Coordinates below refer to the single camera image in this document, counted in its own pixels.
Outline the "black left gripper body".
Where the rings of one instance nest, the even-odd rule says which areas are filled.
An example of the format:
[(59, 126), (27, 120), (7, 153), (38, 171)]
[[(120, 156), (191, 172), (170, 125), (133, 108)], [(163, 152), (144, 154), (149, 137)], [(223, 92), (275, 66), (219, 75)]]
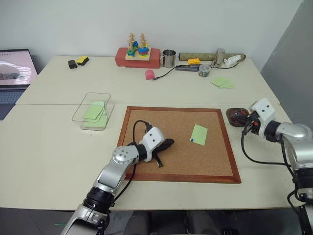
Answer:
[(153, 152), (152, 155), (157, 154), (160, 151), (163, 151), (165, 149), (167, 149), (169, 147), (169, 139), (165, 139), (165, 141), (158, 147), (156, 147)]

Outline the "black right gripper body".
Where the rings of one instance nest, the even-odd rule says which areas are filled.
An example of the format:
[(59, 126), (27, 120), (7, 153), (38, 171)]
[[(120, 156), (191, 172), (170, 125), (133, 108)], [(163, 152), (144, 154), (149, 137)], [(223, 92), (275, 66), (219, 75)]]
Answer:
[(256, 111), (253, 111), (246, 119), (244, 134), (249, 132), (253, 134), (259, 134), (260, 120), (259, 115)]

